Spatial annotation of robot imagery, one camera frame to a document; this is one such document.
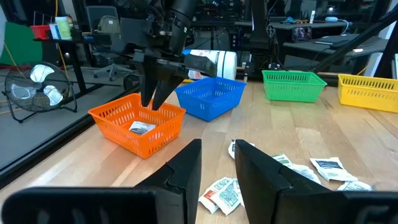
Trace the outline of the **olive backpack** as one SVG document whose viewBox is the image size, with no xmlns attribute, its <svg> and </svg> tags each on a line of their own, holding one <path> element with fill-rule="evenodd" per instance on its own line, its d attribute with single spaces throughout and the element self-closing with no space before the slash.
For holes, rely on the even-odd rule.
<svg viewBox="0 0 398 224">
<path fill-rule="evenodd" d="M 120 33 L 119 20 L 114 16 L 103 16 L 99 20 L 97 32 L 106 34 Z"/>
</svg>

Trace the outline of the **orange plastic basket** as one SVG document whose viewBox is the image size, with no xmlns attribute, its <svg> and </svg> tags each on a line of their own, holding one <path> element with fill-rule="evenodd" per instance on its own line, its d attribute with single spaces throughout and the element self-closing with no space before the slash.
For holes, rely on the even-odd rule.
<svg viewBox="0 0 398 224">
<path fill-rule="evenodd" d="M 88 111 L 104 137 L 130 150 L 143 159 L 177 138 L 185 109 L 164 103 L 157 111 L 141 105 L 141 95 L 132 93 Z M 133 122 L 154 124 L 143 135 L 129 130 Z"/>
</svg>

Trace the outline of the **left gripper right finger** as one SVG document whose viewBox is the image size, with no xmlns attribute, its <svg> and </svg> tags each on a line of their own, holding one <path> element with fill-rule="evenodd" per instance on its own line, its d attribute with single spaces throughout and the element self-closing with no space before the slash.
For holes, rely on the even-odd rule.
<svg viewBox="0 0 398 224">
<path fill-rule="evenodd" d="M 236 140 L 236 174 L 250 224 L 342 224 L 338 195 Z"/>
</svg>

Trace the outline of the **dark grey desk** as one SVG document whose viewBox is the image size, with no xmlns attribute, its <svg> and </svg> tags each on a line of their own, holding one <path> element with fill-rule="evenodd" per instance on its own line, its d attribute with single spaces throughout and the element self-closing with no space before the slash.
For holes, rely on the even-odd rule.
<svg viewBox="0 0 398 224">
<path fill-rule="evenodd" d="M 346 58 L 356 58 L 368 56 L 373 53 L 382 53 L 386 48 L 388 39 L 380 37 L 371 37 L 361 45 L 357 46 L 354 50 L 348 52 Z M 301 57 L 306 59 L 313 59 L 321 61 L 327 56 L 335 53 L 334 49 L 330 49 L 329 45 L 318 44 L 314 40 L 310 42 L 290 43 L 283 44 L 281 54 Z"/>
</svg>

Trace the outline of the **black floor fan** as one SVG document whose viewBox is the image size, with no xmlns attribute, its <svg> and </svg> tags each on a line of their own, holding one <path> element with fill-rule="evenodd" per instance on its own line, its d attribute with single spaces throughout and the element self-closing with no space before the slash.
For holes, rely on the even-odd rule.
<svg viewBox="0 0 398 224">
<path fill-rule="evenodd" d="M 73 83 L 64 71 L 48 62 L 18 65 L 5 76 L 1 93 L 6 97 L 11 117 L 18 123 L 38 113 L 77 112 Z"/>
</svg>

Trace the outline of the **yellow plastic basket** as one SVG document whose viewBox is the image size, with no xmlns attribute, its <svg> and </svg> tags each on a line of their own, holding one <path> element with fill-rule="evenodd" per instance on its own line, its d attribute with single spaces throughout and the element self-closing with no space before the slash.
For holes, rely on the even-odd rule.
<svg viewBox="0 0 398 224">
<path fill-rule="evenodd" d="M 398 113 L 398 80 L 338 74 L 342 105 Z"/>
</svg>

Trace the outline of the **white packet blue print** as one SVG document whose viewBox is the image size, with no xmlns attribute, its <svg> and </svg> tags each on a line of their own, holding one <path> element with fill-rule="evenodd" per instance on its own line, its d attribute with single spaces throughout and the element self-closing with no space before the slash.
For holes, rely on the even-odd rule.
<svg viewBox="0 0 398 224">
<path fill-rule="evenodd" d="M 318 173 L 326 180 L 337 180 L 342 182 L 357 181 L 358 178 L 351 175 L 342 165 L 338 157 L 329 159 L 310 158 L 310 162 L 317 169 Z"/>
</svg>

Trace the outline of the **green panel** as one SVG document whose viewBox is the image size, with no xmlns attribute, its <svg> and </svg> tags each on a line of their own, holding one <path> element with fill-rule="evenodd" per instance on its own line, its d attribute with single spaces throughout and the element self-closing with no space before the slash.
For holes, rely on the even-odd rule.
<svg viewBox="0 0 398 224">
<path fill-rule="evenodd" d="M 30 27 L 12 22 L 0 25 L 0 64 L 13 65 L 41 61 L 42 44 L 34 41 Z"/>
</svg>

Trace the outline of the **white paper strip packet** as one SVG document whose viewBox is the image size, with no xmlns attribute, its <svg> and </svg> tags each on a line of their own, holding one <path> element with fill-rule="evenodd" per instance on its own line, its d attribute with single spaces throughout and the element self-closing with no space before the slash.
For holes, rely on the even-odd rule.
<svg viewBox="0 0 398 224">
<path fill-rule="evenodd" d="M 292 164 L 289 166 L 289 168 L 294 170 L 296 173 L 321 185 L 320 179 L 314 173 L 314 171 L 312 171 L 309 167 L 303 166 L 303 165 L 298 165 L 298 164 Z"/>
</svg>

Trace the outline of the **green white container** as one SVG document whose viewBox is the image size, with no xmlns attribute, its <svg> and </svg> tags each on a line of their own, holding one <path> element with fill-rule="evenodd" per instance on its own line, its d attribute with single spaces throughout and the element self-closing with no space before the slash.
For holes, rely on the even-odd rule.
<svg viewBox="0 0 398 224">
<path fill-rule="evenodd" d="M 56 17 L 55 22 L 58 26 L 60 38 L 62 40 L 72 40 L 71 26 L 68 17 Z"/>
</svg>

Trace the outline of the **small dark screen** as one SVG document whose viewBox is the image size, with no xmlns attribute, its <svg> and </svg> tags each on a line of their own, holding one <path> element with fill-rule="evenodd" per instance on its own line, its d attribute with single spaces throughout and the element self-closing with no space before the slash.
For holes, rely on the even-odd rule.
<svg viewBox="0 0 398 224">
<path fill-rule="evenodd" d="M 308 42 L 312 40 L 312 28 L 310 26 L 295 27 L 292 29 L 292 42 Z"/>
</svg>

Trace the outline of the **red plastic bin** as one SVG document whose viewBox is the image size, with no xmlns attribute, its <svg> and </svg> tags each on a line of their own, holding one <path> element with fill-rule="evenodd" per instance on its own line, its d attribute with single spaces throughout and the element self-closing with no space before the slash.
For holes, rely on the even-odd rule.
<svg viewBox="0 0 398 224">
<path fill-rule="evenodd" d="M 49 25 L 34 25 L 30 27 L 36 39 L 48 39 L 47 32 L 50 30 Z"/>
</svg>

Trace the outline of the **black side table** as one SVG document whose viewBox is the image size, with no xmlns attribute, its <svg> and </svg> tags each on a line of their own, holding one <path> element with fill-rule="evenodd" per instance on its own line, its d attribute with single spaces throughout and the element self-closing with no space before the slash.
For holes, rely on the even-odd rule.
<svg viewBox="0 0 398 224">
<path fill-rule="evenodd" d="M 92 91 L 95 91 L 104 86 L 104 84 L 92 83 L 91 87 L 89 87 L 89 88 L 86 87 L 86 82 L 83 77 L 83 73 L 82 73 L 81 66 L 80 66 L 80 61 L 78 59 L 77 51 L 76 51 L 77 44 L 83 44 L 84 50 L 85 50 L 85 52 L 87 52 L 88 44 L 86 42 L 84 42 L 83 40 L 34 39 L 34 41 L 60 44 L 61 46 L 65 47 L 66 49 L 69 50 L 70 58 L 72 60 L 72 66 L 73 66 L 75 76 L 77 79 L 77 84 L 80 89 L 80 92 L 75 95 L 77 98 L 84 96 L 88 93 L 91 93 Z"/>
</svg>

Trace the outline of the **grey office chair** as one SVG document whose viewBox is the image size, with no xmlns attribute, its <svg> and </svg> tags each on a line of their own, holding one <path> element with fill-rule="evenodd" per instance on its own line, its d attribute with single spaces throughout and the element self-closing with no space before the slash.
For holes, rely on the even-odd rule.
<svg viewBox="0 0 398 224">
<path fill-rule="evenodd" d="M 93 37 L 92 47 L 96 53 L 110 59 L 110 64 L 100 68 L 94 72 L 94 77 L 98 78 L 99 73 L 108 72 L 109 80 L 112 82 L 116 78 L 118 72 L 132 72 L 131 69 L 122 65 L 116 64 L 114 59 L 118 56 L 111 51 L 112 37 L 113 35 L 119 34 L 106 34 L 98 33 L 97 26 L 100 19 L 103 16 L 114 16 L 119 20 L 118 12 L 114 6 L 87 6 L 86 12 L 88 16 L 88 23 L 90 27 L 90 33 Z"/>
</svg>

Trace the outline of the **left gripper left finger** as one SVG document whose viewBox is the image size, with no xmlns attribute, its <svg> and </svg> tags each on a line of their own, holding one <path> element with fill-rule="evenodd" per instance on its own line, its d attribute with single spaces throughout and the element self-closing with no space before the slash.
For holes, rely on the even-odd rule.
<svg viewBox="0 0 398 224">
<path fill-rule="evenodd" d="M 136 185 L 144 224 L 195 224 L 201 184 L 201 139 L 194 139 Z"/>
</svg>

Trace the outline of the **white wipes canister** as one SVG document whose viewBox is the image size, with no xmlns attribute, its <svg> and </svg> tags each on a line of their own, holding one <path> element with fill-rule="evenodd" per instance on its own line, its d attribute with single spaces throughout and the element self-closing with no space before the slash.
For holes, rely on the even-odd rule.
<svg viewBox="0 0 398 224">
<path fill-rule="evenodd" d="M 229 80 L 234 80 L 236 78 L 236 68 L 238 62 L 236 52 L 223 50 L 185 49 L 183 54 L 207 57 L 216 64 L 218 77 Z"/>
</svg>

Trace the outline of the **blue white box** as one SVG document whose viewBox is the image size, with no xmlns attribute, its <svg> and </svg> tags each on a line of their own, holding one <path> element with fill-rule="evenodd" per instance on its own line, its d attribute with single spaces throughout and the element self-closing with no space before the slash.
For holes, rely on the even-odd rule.
<svg viewBox="0 0 398 224">
<path fill-rule="evenodd" d="M 58 25 L 56 23 L 49 24 L 49 28 L 51 31 L 52 38 L 54 40 L 61 39 L 60 31 L 59 31 Z"/>
</svg>

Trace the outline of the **dark laptop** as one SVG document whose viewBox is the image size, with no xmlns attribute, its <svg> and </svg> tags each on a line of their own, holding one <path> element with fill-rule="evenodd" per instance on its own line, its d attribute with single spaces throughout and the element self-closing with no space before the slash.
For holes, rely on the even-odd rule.
<svg viewBox="0 0 398 224">
<path fill-rule="evenodd" d="M 332 36 L 324 36 L 319 39 L 315 40 L 316 44 L 323 44 L 323 45 L 333 45 L 337 43 L 347 44 L 351 40 L 355 39 L 359 34 L 343 34 L 343 35 L 332 35 Z M 370 45 L 375 44 L 381 38 L 377 36 L 372 36 L 370 39 L 363 42 L 359 47 L 367 47 Z"/>
</svg>

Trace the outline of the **long dark desk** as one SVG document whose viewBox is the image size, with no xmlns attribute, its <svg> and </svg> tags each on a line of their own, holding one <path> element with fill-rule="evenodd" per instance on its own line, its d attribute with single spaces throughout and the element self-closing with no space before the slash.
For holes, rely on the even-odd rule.
<svg viewBox="0 0 398 224">
<path fill-rule="evenodd" d="M 253 30 L 253 24 L 251 21 L 237 21 L 234 23 L 236 26 L 242 26 L 242 27 L 249 27 L 250 30 Z M 314 29 L 317 28 L 327 28 L 327 27 L 342 27 L 346 28 L 347 23 L 343 21 L 338 21 L 338 22 L 325 22 L 325 23 L 313 23 L 313 24 L 281 24 L 278 22 L 271 22 L 270 25 L 275 28 L 275 29 L 281 29 L 281 30 L 290 30 L 296 27 L 306 27 L 310 26 Z"/>
</svg>

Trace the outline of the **blue plastic basket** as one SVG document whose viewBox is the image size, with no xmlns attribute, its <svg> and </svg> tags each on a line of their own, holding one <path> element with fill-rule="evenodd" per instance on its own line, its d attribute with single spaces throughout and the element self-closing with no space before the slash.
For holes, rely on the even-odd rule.
<svg viewBox="0 0 398 224">
<path fill-rule="evenodd" d="M 204 78 L 175 89 L 178 102 L 192 116 L 212 121 L 238 106 L 246 83 L 226 78 Z"/>
</svg>

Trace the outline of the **green plastic basket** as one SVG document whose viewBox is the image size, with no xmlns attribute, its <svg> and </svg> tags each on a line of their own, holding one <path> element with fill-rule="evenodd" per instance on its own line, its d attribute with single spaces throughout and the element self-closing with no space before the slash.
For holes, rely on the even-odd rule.
<svg viewBox="0 0 398 224">
<path fill-rule="evenodd" d="M 314 103 L 327 83 L 312 72 L 263 70 L 268 100 Z"/>
</svg>

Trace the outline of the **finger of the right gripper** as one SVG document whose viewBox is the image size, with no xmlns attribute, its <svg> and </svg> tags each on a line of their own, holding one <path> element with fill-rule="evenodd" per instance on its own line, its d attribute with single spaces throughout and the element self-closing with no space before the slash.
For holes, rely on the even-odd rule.
<svg viewBox="0 0 398 224">
<path fill-rule="evenodd" d="M 156 84 L 152 109 L 157 111 L 174 89 L 184 81 L 184 78 L 167 72 L 155 72 L 152 76 Z"/>
<path fill-rule="evenodd" d="M 149 63 L 143 65 L 144 71 L 141 76 L 141 98 L 142 106 L 146 107 L 149 105 L 152 95 L 155 92 L 157 86 L 157 75 L 155 73 L 155 67 Z"/>
</svg>

